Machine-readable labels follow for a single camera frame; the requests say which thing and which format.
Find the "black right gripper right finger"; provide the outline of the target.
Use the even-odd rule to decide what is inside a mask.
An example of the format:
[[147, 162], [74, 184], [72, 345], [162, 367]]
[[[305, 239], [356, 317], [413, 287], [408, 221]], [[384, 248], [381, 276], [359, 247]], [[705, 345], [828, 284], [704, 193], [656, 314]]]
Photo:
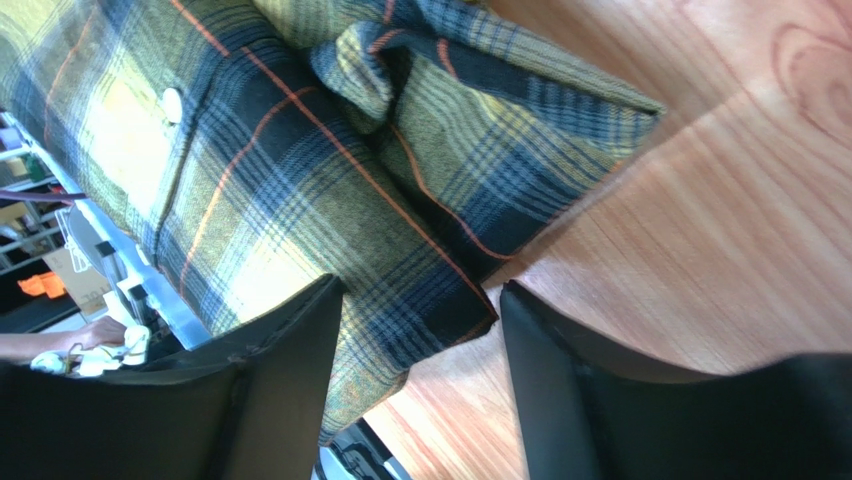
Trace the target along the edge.
[[728, 376], [645, 355], [511, 281], [500, 295], [533, 479], [847, 479], [851, 358]]

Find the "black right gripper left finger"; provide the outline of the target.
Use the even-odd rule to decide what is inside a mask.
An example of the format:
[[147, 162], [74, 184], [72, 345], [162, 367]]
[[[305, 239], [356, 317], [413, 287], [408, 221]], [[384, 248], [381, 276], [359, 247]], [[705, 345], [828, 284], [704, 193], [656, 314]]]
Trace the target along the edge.
[[5, 479], [308, 479], [343, 286], [326, 275], [192, 351], [97, 379], [3, 364]]

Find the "yellow black plaid shirt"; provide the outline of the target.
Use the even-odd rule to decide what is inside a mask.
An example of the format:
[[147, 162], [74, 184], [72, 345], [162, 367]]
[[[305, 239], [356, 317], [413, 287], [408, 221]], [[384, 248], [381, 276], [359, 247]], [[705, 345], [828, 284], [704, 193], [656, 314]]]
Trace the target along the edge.
[[211, 334], [341, 279], [322, 441], [664, 112], [466, 1], [5, 1], [1, 106]]

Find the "person forearm in background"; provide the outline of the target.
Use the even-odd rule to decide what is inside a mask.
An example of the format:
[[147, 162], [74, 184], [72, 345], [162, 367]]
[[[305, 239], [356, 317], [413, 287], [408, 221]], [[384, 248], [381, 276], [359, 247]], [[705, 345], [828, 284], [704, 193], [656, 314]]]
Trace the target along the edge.
[[99, 346], [123, 345], [126, 329], [124, 324], [105, 316], [73, 331], [2, 334], [1, 360], [29, 363], [48, 351], [68, 352], [75, 348], [91, 350]]

